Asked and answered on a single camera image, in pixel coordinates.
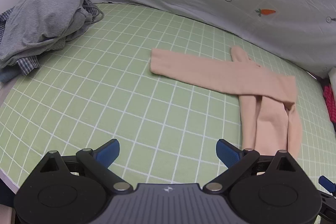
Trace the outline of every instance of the ribbed gray panel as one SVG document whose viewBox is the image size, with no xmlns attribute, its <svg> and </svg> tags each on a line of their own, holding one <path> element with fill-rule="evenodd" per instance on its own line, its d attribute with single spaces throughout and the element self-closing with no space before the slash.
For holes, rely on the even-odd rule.
<svg viewBox="0 0 336 224">
<path fill-rule="evenodd" d="M 90 224 L 244 224 L 223 197 L 203 193 L 197 184 L 139 184 L 118 195 Z"/>
</svg>

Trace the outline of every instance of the carrot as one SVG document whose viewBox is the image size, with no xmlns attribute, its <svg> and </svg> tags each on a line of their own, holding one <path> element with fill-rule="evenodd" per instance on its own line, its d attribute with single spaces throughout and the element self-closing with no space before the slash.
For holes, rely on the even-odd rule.
<svg viewBox="0 0 336 224">
<path fill-rule="evenodd" d="M 257 13 L 259 13 L 258 16 L 261 17 L 261 15 L 270 15 L 270 14 L 274 14 L 276 11 L 274 10 L 269 10 L 269 9 L 259 9 L 259 10 L 255 10 Z"/>
</svg>

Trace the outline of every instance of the silver screw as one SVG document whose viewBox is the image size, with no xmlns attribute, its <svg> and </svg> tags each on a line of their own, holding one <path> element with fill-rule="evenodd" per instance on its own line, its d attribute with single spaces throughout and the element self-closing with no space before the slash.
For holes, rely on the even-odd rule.
<svg viewBox="0 0 336 224">
<path fill-rule="evenodd" d="M 126 191 L 129 187 L 131 187 L 127 182 L 117 182 L 113 185 L 113 188 L 118 191 Z"/>
<path fill-rule="evenodd" d="M 212 192 L 217 192 L 223 188 L 223 186 L 218 182 L 210 182 L 205 187 Z"/>
</svg>

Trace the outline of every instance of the red knitted fabric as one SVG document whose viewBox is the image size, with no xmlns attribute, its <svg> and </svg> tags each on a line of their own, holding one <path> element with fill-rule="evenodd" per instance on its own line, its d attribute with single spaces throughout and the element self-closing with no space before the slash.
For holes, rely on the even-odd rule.
<svg viewBox="0 0 336 224">
<path fill-rule="evenodd" d="M 331 84 L 324 87 L 323 97 L 325 98 L 325 104 L 327 105 L 330 121 L 336 122 L 336 105 Z"/>
</svg>

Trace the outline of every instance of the beige clothing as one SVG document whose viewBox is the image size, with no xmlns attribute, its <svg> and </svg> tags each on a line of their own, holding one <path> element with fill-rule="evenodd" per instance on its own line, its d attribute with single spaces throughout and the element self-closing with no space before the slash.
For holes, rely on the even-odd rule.
<svg viewBox="0 0 336 224">
<path fill-rule="evenodd" d="M 240 47 L 232 47 L 231 55 L 234 62 L 154 48 L 151 72 L 239 95 L 243 148 L 254 148 L 261 155 L 284 149 L 297 157 L 302 125 L 295 105 L 295 77 L 261 67 Z"/>
</svg>

